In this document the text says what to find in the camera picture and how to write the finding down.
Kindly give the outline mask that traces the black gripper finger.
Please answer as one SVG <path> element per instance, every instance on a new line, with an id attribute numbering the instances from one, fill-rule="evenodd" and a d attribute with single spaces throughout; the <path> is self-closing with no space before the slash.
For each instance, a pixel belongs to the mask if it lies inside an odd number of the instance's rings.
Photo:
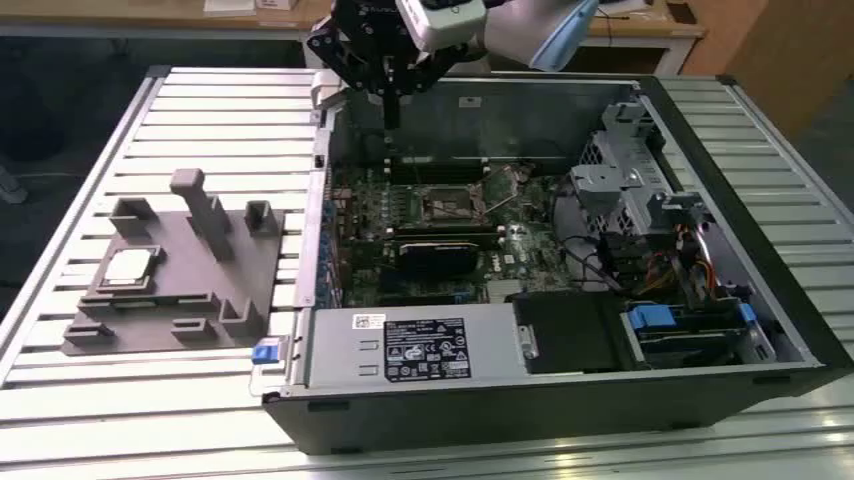
<path id="1" fill-rule="evenodd" d="M 385 62 L 381 65 L 369 64 L 357 57 L 333 17 L 315 25 L 307 46 L 351 88 L 379 98 L 383 126 L 393 127 L 394 93 Z"/>
<path id="2" fill-rule="evenodd" d="M 434 53 L 413 48 L 393 60 L 393 126 L 401 126 L 402 98 L 427 91 L 467 55 L 467 45 L 457 44 Z"/>

